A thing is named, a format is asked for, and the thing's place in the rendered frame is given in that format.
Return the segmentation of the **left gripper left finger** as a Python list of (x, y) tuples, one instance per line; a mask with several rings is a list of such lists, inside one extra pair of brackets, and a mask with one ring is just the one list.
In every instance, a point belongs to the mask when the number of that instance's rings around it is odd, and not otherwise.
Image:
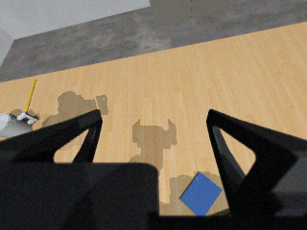
[(0, 160), (11, 162), (55, 162), (57, 150), (88, 130), (72, 162), (93, 162), (103, 119), (95, 109), (73, 119), (0, 141)]

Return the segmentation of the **dark grey mug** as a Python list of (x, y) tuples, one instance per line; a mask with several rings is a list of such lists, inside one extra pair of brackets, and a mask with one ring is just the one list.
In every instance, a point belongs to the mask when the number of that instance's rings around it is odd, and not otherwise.
[[(23, 118), (29, 118), (29, 121)], [(0, 114), (0, 137), (11, 138), (23, 133), (32, 131), (33, 125), (37, 118), (31, 114), (23, 112), (19, 116), (14, 116), (9, 113)]]

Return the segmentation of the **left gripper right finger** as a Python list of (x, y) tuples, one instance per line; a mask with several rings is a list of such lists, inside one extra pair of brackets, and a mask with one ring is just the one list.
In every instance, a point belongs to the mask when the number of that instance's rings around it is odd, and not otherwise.
[[(206, 125), (232, 216), (251, 216), (272, 194), (307, 193), (307, 140), (214, 109)], [(247, 175), (220, 129), (254, 152)]]

